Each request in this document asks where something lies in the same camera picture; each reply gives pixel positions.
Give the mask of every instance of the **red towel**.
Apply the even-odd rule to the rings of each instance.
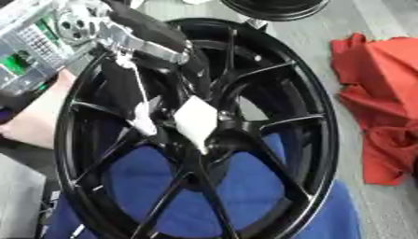
[[[418,39],[333,40],[340,99],[363,130],[366,183],[397,185],[418,156]]]

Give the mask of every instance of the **blue towel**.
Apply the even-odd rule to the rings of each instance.
[[[280,137],[265,141],[282,159],[286,158]],[[172,179],[168,162],[153,148],[143,147],[120,159],[110,170],[108,188],[118,205],[131,217],[142,219]],[[258,159],[239,153],[230,159],[227,176],[216,191],[235,229],[261,218],[284,196],[281,181]],[[62,197],[46,238],[68,238],[80,224]],[[199,192],[183,190],[162,214],[157,231],[179,237],[208,237],[221,233],[209,204]],[[80,239],[95,238],[88,230]],[[321,210],[297,239],[358,239],[358,221],[350,196],[335,182]]]

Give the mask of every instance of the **table surface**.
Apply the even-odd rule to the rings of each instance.
[[[147,0],[140,8],[159,19],[211,17],[244,21],[219,1],[192,6],[181,0]],[[398,187],[365,185],[361,175],[361,137],[350,112],[335,98],[340,85],[329,67],[329,40],[345,38],[353,32],[370,39],[392,36],[418,36],[416,0],[330,0],[320,13],[299,21],[270,24],[268,33],[284,41],[311,66],[333,100],[341,130],[341,155],[338,178],[354,200],[365,239],[418,238],[418,190],[411,178]],[[29,146],[0,147],[21,162],[55,181],[52,153]]]

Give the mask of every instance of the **gloss black rim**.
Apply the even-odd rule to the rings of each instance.
[[[218,130],[211,138],[213,141],[209,140],[212,143],[208,143],[219,159],[209,161],[209,164],[205,164],[207,167],[203,168],[196,166],[193,163],[195,160],[177,159],[178,145],[182,144],[185,145],[181,147],[185,150],[182,153],[189,155],[185,158],[201,158],[181,136],[175,134],[173,125],[166,120],[167,112],[173,111],[170,109],[175,109],[178,105],[165,104],[162,101],[153,113],[154,120],[159,122],[159,127],[164,129],[165,134],[178,139],[173,147],[168,142],[165,145],[160,143],[165,136],[158,140],[141,138],[117,109],[95,103],[94,92],[101,89],[106,82],[101,73],[97,74],[95,70],[108,57],[106,53],[102,53],[78,78],[63,105],[57,125],[57,171],[70,205],[88,228],[104,238],[174,238],[155,232],[153,227],[161,212],[181,190],[183,180],[193,176],[198,178],[203,195],[214,209],[223,230],[222,238],[288,238],[294,235],[309,221],[326,198],[337,165],[337,124],[324,88],[310,68],[291,49],[255,29],[231,21],[210,19],[179,20],[172,21],[171,24],[181,29],[196,46],[225,54],[226,63],[223,65],[228,70],[219,71],[214,76],[216,80],[213,81],[213,89],[222,93],[214,94],[213,100],[217,102],[217,106],[224,106],[222,110],[227,117],[219,122]],[[253,59],[257,68],[234,70],[234,60],[242,58]],[[263,76],[269,80],[256,87],[257,83],[251,80],[255,76]],[[257,88],[256,92],[252,91],[253,87]],[[277,104],[272,104],[274,95],[270,91],[283,93],[282,104],[288,104],[288,112],[278,113],[279,111],[271,107]],[[271,99],[264,99],[267,94]],[[257,102],[269,119],[246,121],[238,116],[239,110],[234,104],[237,95],[244,95]],[[129,130],[113,142],[97,160],[94,159],[92,149],[97,148],[98,141],[103,141],[104,138],[99,137],[99,140],[97,135],[95,137],[96,131],[93,129],[101,119],[112,120]],[[291,144],[297,144],[292,149],[295,152],[288,154],[290,160],[302,159],[295,172],[290,172],[282,165],[270,148],[260,140],[260,135],[273,132],[287,135]],[[142,145],[152,146],[160,151],[176,170],[169,189],[138,224],[122,212],[102,185],[106,169],[128,151]],[[286,194],[286,198],[277,202],[277,206],[268,215],[238,232],[233,229],[222,202],[214,193],[210,174],[206,172],[210,166],[227,161],[228,157],[219,157],[220,155],[229,156],[237,151],[252,153],[274,171],[282,180]]]
[[[316,1],[270,1],[222,0],[233,10],[250,18],[266,21],[293,21],[309,17],[322,10],[329,0]]]

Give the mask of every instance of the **white foam block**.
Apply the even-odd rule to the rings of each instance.
[[[175,112],[174,120],[177,131],[206,154],[204,141],[216,129],[217,110],[193,95]]]

